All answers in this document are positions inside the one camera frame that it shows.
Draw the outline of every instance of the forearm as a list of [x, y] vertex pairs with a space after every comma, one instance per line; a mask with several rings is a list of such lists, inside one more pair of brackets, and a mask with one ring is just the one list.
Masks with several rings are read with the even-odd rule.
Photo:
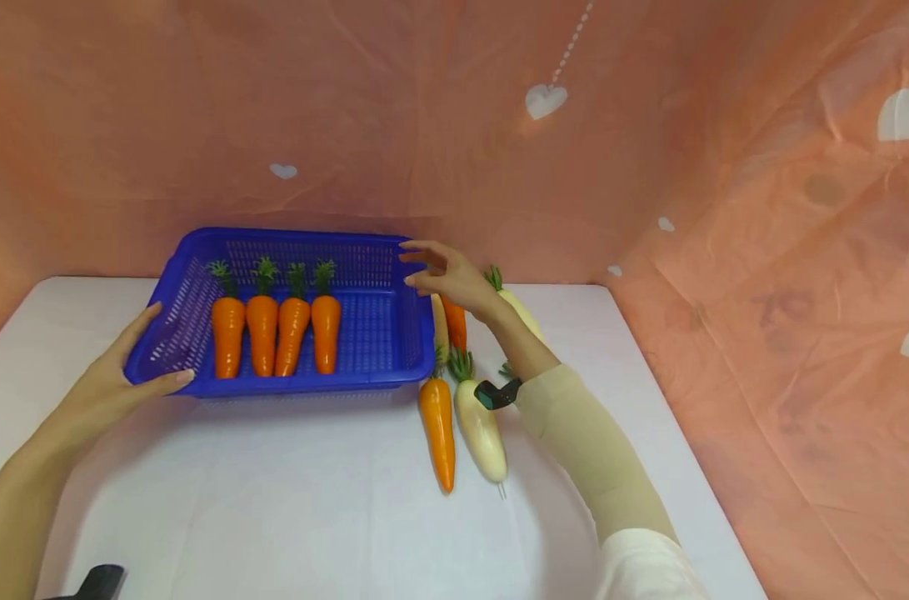
[[33, 438], [0, 472], [0, 598], [31, 600], [73, 455]]
[[480, 318], [491, 329], [520, 380], [530, 381], [561, 364], [554, 352], [531, 333], [511, 304], [503, 299], [497, 297]]
[[640, 527], [677, 540], [661, 498], [611, 414], [569, 367], [525, 326], [508, 303], [484, 321], [524, 381], [517, 409], [525, 428], [566, 470], [591, 511], [599, 542]]

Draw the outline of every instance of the person's left hand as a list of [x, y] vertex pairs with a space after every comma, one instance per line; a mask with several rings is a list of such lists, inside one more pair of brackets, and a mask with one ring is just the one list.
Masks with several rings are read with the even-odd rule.
[[194, 371], [172, 372], [140, 385], [124, 377], [124, 363], [134, 343], [160, 313], [160, 303], [146, 308], [125, 327], [99, 356], [35, 434], [56, 451], [77, 451], [97, 440], [108, 429], [151, 398], [175, 393], [194, 379]]

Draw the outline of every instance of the orange carrot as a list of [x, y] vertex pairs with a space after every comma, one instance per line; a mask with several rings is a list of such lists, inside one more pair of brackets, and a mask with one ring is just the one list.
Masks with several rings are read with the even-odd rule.
[[292, 263], [287, 272], [291, 285], [290, 297], [280, 305], [277, 323], [280, 336], [277, 340], [277, 359], [275, 360], [275, 377], [287, 378], [297, 368], [297, 358], [301, 355], [301, 342], [311, 320], [311, 305], [304, 302], [307, 282], [304, 279], [304, 263]]
[[467, 323], [465, 322], [464, 309], [441, 296], [444, 305], [444, 317], [447, 319], [447, 336], [452, 341], [452, 346], [467, 352]]
[[431, 450], [431, 462], [437, 482], [444, 493], [454, 489], [454, 425], [452, 420], [452, 391], [447, 381], [441, 379], [444, 361], [441, 360], [441, 348], [435, 348], [434, 373], [421, 387], [417, 405], [421, 408], [424, 431], [427, 432], [427, 445]]
[[337, 335], [341, 328], [341, 303], [330, 295], [334, 279], [334, 261], [317, 260], [314, 287], [317, 297], [311, 303], [311, 327], [314, 328], [314, 364], [317, 372], [334, 373], [337, 367]]
[[224, 260], [207, 265], [207, 270], [221, 284], [224, 296], [212, 305], [214, 331], [214, 377], [234, 379], [241, 361], [241, 338], [244, 336], [244, 302], [237, 299], [237, 285], [231, 268]]
[[277, 301], [271, 288], [277, 276], [277, 265], [261, 257], [252, 271], [257, 282], [257, 296], [247, 301], [247, 332], [251, 334], [251, 363], [260, 378], [273, 373], [273, 356], [277, 341]]

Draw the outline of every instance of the white sleeve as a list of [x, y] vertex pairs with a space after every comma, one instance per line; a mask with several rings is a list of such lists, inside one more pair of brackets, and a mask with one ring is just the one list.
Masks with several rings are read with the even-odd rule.
[[622, 529], [601, 545], [596, 600], [707, 600], [687, 555], [650, 529]]

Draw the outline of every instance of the green leafy top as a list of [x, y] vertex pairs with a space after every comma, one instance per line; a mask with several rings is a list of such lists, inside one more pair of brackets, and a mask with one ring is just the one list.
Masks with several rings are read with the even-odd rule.
[[504, 289], [504, 279], [501, 278], [501, 270], [498, 269], [497, 265], [491, 265], [491, 271], [485, 271], [484, 278], [487, 280], [487, 283], [494, 286], [494, 291], [500, 292]]
[[254, 282], [257, 284], [258, 296], [271, 296], [271, 288], [279, 272], [277, 265], [270, 258], [261, 257], [257, 261], [257, 269], [252, 270], [251, 273], [254, 276]]
[[458, 347], [452, 346], [447, 367], [459, 383], [474, 378], [474, 356], [471, 352], [461, 352]]
[[442, 349], [440, 346], [434, 347], [434, 371], [431, 372], [431, 378], [440, 379], [444, 374], [444, 361], [441, 359]]
[[332, 279], [334, 279], [334, 261], [317, 260], [314, 268], [314, 289], [318, 296], [332, 295]]
[[307, 267], [302, 262], [292, 262], [287, 270], [287, 282], [291, 298], [304, 299], [307, 296]]
[[501, 365], [501, 370], [498, 371], [498, 373], [504, 375], [504, 377], [508, 379], [517, 378], [517, 374], [513, 372], [513, 367], [511, 366], [510, 362], [504, 362], [504, 364]]
[[221, 284], [224, 295], [228, 298], [237, 298], [237, 282], [234, 282], [234, 273], [231, 266], [227, 265], [227, 260], [214, 260], [207, 264], [207, 270]]

